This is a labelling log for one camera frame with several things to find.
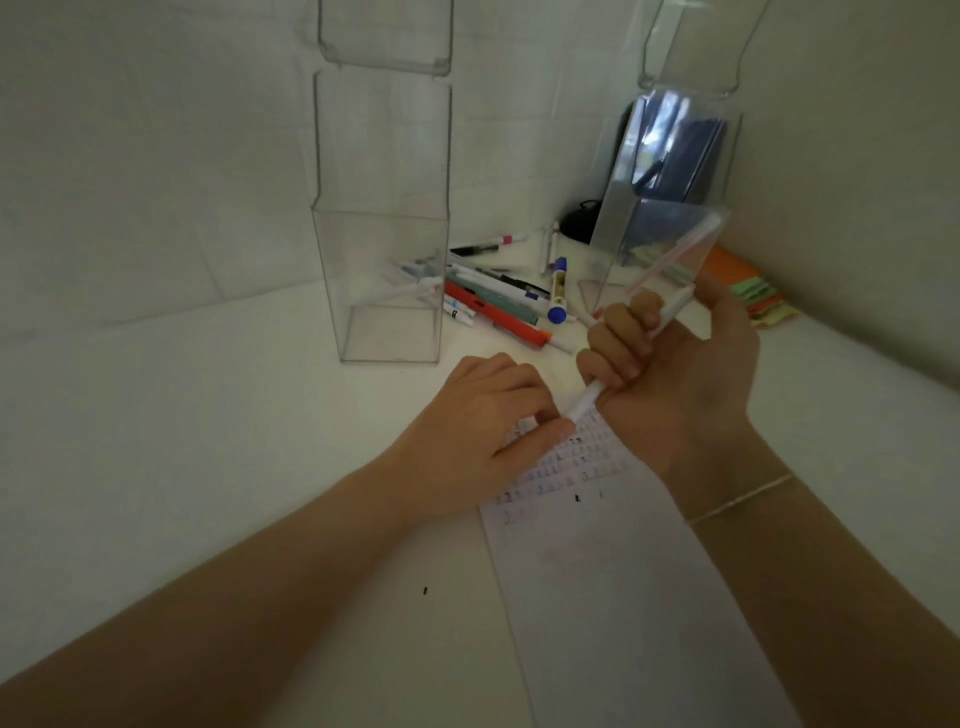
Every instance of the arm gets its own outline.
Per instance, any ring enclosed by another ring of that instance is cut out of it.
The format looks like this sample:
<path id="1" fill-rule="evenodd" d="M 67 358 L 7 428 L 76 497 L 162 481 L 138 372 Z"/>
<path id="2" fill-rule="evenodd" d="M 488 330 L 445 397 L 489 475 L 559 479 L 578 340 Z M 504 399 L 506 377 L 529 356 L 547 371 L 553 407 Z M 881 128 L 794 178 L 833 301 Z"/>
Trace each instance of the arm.
<path id="1" fill-rule="evenodd" d="M 0 687 L 0 722 L 256 722 L 407 533 L 503 492 L 573 429 L 530 365 L 464 359 L 370 465 Z"/>
<path id="2" fill-rule="evenodd" d="M 746 312 L 712 280 L 698 296 L 709 341 L 676 322 L 651 341 L 661 302 L 641 294 L 608 309 L 578 359 L 688 521 L 790 473 L 747 419 L 759 344 Z M 692 527 L 804 722 L 960 724 L 960 641 L 799 479 Z"/>

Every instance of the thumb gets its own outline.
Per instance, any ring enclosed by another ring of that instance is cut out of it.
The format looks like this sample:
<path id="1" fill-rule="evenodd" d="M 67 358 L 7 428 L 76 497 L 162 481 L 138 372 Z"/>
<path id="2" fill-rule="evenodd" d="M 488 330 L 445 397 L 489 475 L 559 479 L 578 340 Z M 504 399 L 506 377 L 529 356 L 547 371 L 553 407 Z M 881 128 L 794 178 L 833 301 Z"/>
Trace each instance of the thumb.
<path id="1" fill-rule="evenodd" d="M 567 419 L 551 420 L 511 443 L 493 458 L 503 479 L 513 482 L 533 468 L 547 452 L 573 437 L 577 425 Z"/>

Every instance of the wall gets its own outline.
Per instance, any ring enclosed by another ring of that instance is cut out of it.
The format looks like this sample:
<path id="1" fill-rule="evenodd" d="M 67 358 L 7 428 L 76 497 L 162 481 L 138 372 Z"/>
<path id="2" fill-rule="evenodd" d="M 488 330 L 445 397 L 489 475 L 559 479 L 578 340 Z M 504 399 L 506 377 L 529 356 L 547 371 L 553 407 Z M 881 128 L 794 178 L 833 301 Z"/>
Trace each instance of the wall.
<path id="1" fill-rule="evenodd" d="M 744 60 L 726 243 L 960 386 L 960 6 L 774 0 Z"/>
<path id="2" fill-rule="evenodd" d="M 0 7 L 0 347 L 321 274 L 319 0 Z M 452 235 L 602 194 L 638 0 L 461 0 Z"/>

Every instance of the person's left hand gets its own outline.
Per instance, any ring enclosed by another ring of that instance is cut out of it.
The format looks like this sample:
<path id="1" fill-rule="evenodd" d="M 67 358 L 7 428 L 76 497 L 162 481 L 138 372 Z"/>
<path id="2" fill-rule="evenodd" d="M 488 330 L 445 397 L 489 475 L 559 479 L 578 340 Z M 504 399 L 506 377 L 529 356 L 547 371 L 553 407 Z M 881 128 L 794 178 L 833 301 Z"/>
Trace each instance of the person's left hand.
<path id="1" fill-rule="evenodd" d="M 511 428 L 532 416 L 540 426 L 504 448 Z M 391 500 L 423 522 L 500 495 L 575 431 L 532 364 L 468 356 L 378 460 L 392 474 Z"/>

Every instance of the blue marker cap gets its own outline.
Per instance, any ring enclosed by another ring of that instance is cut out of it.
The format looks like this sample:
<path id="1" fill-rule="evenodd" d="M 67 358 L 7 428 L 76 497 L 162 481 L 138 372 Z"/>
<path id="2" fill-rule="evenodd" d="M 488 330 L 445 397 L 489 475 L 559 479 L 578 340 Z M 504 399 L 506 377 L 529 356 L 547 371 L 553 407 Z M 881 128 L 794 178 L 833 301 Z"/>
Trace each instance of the blue marker cap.
<path id="1" fill-rule="evenodd" d="M 566 258 L 559 257 L 556 262 L 553 264 L 554 273 L 557 271 L 563 271 L 566 273 Z M 546 317 L 549 319 L 551 324 L 562 324 L 566 321 L 566 308 L 563 306 L 555 305 L 546 312 Z"/>

